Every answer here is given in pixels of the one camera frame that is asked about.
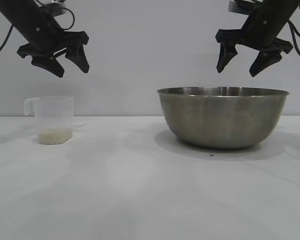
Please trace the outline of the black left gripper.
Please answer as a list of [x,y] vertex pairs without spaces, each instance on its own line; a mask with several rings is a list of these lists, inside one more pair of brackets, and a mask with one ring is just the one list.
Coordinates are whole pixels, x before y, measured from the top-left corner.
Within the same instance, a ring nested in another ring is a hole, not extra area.
[[[56,16],[69,12],[72,23],[61,27]],[[21,58],[32,56],[31,64],[62,78],[65,70],[55,59],[65,54],[83,73],[87,74],[90,65],[87,61],[84,45],[89,41],[85,31],[73,32],[75,15],[64,4],[11,4],[9,22],[27,40],[27,44],[18,48]]]

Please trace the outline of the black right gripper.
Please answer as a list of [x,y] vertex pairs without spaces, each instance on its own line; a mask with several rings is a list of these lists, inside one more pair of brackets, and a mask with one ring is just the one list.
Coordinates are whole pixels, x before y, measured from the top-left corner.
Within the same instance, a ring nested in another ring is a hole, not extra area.
[[220,43],[216,69],[221,73],[238,54],[236,45],[260,51],[249,69],[252,77],[281,61],[281,52],[290,53],[293,45],[278,38],[294,13],[292,2],[230,2],[228,10],[248,15],[240,29],[219,29],[215,39]]

